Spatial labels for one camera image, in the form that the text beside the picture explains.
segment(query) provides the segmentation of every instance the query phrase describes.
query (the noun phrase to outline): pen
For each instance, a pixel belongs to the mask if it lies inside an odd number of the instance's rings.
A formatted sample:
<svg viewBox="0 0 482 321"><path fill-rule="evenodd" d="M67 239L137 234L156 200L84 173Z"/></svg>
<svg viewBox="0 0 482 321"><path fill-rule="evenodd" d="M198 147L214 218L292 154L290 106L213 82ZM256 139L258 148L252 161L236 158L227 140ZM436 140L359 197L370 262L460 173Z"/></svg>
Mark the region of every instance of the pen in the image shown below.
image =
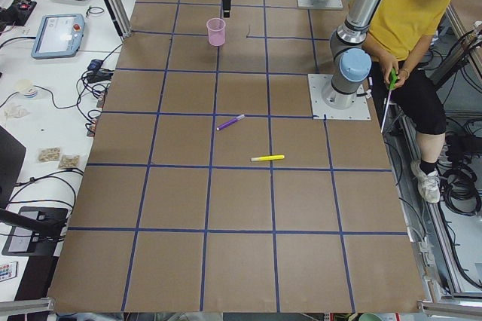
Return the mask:
<svg viewBox="0 0 482 321"><path fill-rule="evenodd" d="M392 98L392 90L395 89L395 82L397 82L397 80L398 80L398 77L395 72L395 69L392 68L392 71L390 71L389 95L386 97L385 111L383 112L382 129L381 129L382 133L383 133L383 128L385 127L386 115L389 112L390 99Z"/></svg>
<svg viewBox="0 0 482 321"><path fill-rule="evenodd" d="M229 127L230 125L233 125L234 123L237 123L238 121L240 121L243 118L244 118L244 114L236 116L235 118L232 118L231 120L226 121L224 124L221 124L218 127L216 127L216 130L223 130L225 127Z"/></svg>
<svg viewBox="0 0 482 321"><path fill-rule="evenodd" d="M284 158L284 155L266 155L264 157L252 157L251 161L280 161Z"/></svg>

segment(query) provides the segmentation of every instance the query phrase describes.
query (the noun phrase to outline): metal base plate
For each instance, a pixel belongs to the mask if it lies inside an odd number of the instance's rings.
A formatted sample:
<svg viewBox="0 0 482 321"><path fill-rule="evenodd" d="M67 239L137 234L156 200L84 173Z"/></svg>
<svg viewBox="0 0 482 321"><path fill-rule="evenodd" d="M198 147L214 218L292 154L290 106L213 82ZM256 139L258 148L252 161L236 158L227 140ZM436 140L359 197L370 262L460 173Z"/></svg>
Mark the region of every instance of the metal base plate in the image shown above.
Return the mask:
<svg viewBox="0 0 482 321"><path fill-rule="evenodd" d="M310 86L311 111L314 119L323 120L371 120L367 100L364 96L356 97L352 106L339 110L329 106L322 98L322 89L326 83L331 81L333 75L308 74L308 85ZM363 86L357 93L364 93Z"/></svg>
<svg viewBox="0 0 482 321"><path fill-rule="evenodd" d="M311 8L314 10L342 10L343 3L341 0L327 0L321 2L313 2L311 0L298 0L299 8Z"/></svg>

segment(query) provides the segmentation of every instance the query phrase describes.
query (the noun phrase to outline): remote control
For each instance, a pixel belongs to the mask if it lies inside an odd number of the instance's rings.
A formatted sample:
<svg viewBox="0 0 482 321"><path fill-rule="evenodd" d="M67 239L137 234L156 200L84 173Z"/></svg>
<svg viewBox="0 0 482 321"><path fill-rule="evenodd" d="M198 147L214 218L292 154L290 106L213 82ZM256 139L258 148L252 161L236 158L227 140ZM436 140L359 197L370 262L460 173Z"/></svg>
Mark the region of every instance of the remote control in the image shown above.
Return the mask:
<svg viewBox="0 0 482 321"><path fill-rule="evenodd" d="M17 276L18 261L2 264L0 266L0 282Z"/></svg>

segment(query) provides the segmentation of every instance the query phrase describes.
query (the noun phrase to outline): pink plastic cup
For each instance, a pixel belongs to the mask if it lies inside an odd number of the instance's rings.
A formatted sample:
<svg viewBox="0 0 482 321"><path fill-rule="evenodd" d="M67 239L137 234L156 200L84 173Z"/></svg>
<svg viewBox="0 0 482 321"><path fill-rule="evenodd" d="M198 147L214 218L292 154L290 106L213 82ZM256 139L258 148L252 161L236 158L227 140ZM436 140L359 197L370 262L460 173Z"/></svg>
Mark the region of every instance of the pink plastic cup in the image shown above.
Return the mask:
<svg viewBox="0 0 482 321"><path fill-rule="evenodd" d="M222 18L212 18L206 22L208 28L208 41L213 46L221 46L225 41L224 29L226 23Z"/></svg>

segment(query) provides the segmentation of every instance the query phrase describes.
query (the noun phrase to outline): green marker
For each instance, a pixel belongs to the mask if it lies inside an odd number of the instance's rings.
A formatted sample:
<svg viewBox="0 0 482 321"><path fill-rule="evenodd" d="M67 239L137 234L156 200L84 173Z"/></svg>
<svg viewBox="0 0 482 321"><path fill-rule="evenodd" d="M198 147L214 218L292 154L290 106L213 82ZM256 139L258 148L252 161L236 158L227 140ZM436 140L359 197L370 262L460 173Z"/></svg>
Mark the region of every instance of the green marker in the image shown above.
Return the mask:
<svg viewBox="0 0 482 321"><path fill-rule="evenodd" d="M397 82L398 76L395 73L395 69L392 68L392 71L390 72L390 85L389 85L389 90L395 89L395 82Z"/></svg>

